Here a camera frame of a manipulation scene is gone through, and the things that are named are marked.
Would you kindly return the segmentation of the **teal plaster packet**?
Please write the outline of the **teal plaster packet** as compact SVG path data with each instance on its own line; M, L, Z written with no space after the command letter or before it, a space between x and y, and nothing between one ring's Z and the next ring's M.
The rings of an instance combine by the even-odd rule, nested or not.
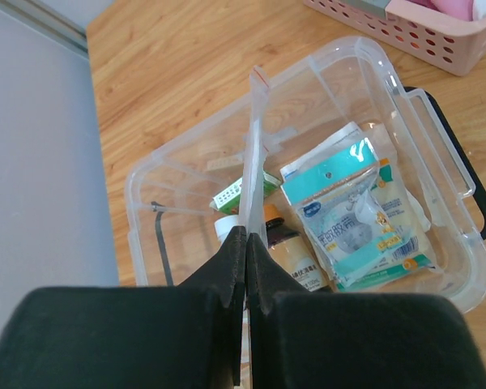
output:
M343 286L354 284L382 258L377 244L389 236L377 218L370 189L379 159L369 139L321 152L288 176L282 191L326 265Z

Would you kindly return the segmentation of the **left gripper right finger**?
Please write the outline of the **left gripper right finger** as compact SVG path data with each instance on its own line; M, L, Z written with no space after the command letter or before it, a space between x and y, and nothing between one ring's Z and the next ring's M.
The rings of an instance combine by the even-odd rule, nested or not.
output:
M422 293L315 293L246 244L255 388L486 388L460 311Z

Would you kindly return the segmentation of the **white medicine bottle green label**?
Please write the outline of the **white medicine bottle green label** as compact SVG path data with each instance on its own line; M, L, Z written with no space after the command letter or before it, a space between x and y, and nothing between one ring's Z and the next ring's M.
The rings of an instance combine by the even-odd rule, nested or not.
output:
M214 223L215 233L220 244L223 244L228 235L230 234L232 228L239 225L239 216L230 215L224 216L218 219Z

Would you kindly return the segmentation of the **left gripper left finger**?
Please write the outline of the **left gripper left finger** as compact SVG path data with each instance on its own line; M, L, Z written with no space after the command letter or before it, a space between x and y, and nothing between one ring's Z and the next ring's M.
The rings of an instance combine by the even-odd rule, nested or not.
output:
M30 292L0 336L0 388L232 388L246 231L177 286Z

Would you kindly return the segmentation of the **green white bandage packet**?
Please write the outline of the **green white bandage packet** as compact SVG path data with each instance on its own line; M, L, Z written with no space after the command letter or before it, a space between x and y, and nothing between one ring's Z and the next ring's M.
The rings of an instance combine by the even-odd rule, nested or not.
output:
M364 290L388 284L421 267L432 266L435 258L426 236L430 223L425 219L419 203L404 185L397 165L398 153L382 124L371 125L367 130L362 130L356 123L348 123L326 137L319 145L282 166L279 172L283 183L290 174L321 152L345 149L362 138L369 139L380 164L370 194L383 213L383 217L377 218L377 221L382 224L382 231L389 234L377 244L383 250L382 258L354 284L343 287L326 265L322 251L303 227L320 266L340 291Z

